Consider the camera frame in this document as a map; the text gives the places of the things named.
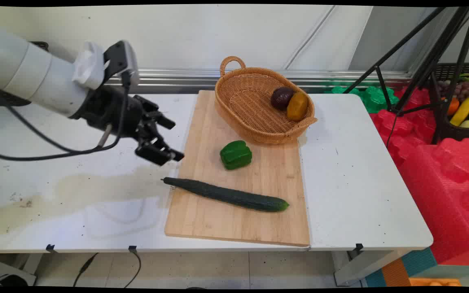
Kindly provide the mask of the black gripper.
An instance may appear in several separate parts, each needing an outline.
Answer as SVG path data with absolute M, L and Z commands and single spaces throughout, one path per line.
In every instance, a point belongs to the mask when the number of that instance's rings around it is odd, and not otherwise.
M 125 116 L 121 119 L 123 102 L 127 101 Z M 119 123 L 123 121 L 122 138 L 138 141 L 136 156 L 162 166 L 169 161 L 180 162 L 185 155 L 171 148 L 162 136 L 138 136 L 136 128 L 142 122 L 154 122 L 171 130 L 176 123 L 167 118 L 159 106 L 139 95 L 125 95 L 115 87 L 99 87 L 91 91 L 81 110 L 81 118 L 93 128 L 105 130 L 112 125 L 112 134 L 118 133 Z

